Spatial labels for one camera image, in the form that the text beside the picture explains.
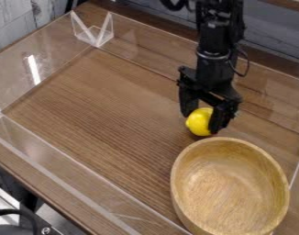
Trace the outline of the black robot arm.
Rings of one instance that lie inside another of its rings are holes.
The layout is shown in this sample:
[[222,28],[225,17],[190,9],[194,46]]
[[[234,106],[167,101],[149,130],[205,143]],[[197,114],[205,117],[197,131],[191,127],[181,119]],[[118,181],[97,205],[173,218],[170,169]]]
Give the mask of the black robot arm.
[[171,11],[195,13],[199,43],[197,66],[179,67],[181,112],[189,117],[205,102],[213,107],[207,130],[219,133],[235,118],[243,97],[233,87],[235,76],[247,76],[237,69],[245,38],[245,0],[159,0]]

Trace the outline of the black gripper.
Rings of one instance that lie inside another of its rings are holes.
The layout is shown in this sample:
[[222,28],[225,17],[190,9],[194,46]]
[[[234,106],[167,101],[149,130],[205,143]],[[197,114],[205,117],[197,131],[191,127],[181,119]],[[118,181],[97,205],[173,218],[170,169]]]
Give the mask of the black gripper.
[[234,71],[230,65],[219,67],[206,66],[193,69],[179,67],[179,101],[181,111],[187,118],[199,107],[199,102],[206,102],[214,112],[210,118],[209,129],[218,134],[229,127],[235,118],[242,96],[233,87]]

